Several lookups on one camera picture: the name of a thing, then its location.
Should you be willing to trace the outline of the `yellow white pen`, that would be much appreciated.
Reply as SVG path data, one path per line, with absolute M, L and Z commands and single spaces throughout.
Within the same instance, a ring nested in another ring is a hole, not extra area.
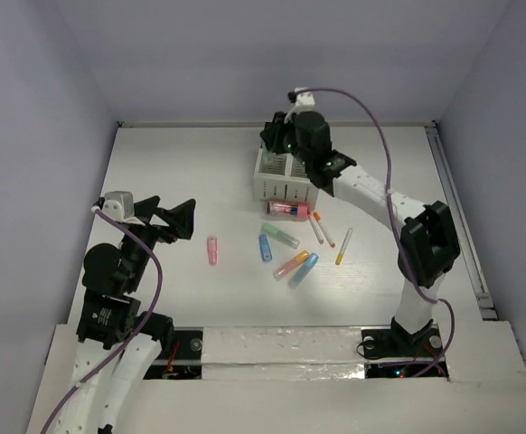
M 353 228 L 349 228 L 347 230 L 347 232 L 345 233 L 345 236 L 344 236 L 344 239 L 341 243 L 341 246 L 340 246 L 340 249 L 339 249 L 339 252 L 337 254 L 337 257 L 336 257 L 336 260 L 335 260 L 335 265 L 336 266 L 340 266 L 343 262 L 343 256 L 348 248 L 348 245 L 349 245 L 349 242 L 350 242 L 350 239 L 352 237 L 352 234 L 353 234 Z

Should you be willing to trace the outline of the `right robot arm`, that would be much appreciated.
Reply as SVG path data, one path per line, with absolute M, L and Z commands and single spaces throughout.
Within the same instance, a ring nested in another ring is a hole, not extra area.
M 439 287 L 460 256 L 460 244 L 449 207 L 425 204 L 392 190 L 347 155 L 333 149 L 324 117 L 306 111 L 289 117 L 278 112 L 260 133 L 272 154 L 290 154 L 308 180 L 332 197 L 368 214 L 392 233 L 398 267 L 405 278 L 398 310 L 390 322 L 388 343 L 399 354 L 418 349 L 430 330 Z

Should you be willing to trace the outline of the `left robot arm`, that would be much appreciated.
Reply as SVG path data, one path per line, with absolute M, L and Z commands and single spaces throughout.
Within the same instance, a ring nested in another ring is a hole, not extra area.
M 157 357 L 174 346 L 174 324 L 155 312 L 164 272 L 158 243 L 188 241 L 196 201 L 167 210 L 155 195 L 105 193 L 91 210 L 119 230 L 117 245 L 100 243 L 83 259 L 84 297 L 70 389 L 44 423 L 44 433 L 115 433 Z

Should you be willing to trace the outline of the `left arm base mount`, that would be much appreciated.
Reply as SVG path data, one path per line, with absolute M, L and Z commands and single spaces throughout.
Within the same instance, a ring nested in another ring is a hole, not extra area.
M 146 371 L 145 380 L 200 380 L 202 378 L 203 329 L 174 329 L 171 346 L 163 350 Z

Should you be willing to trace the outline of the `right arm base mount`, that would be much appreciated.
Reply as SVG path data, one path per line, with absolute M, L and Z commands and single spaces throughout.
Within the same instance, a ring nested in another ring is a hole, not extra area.
M 364 360 L 367 379 L 448 378 L 443 343 L 433 325 L 415 343 L 405 343 L 389 328 L 362 329 L 356 353 Z

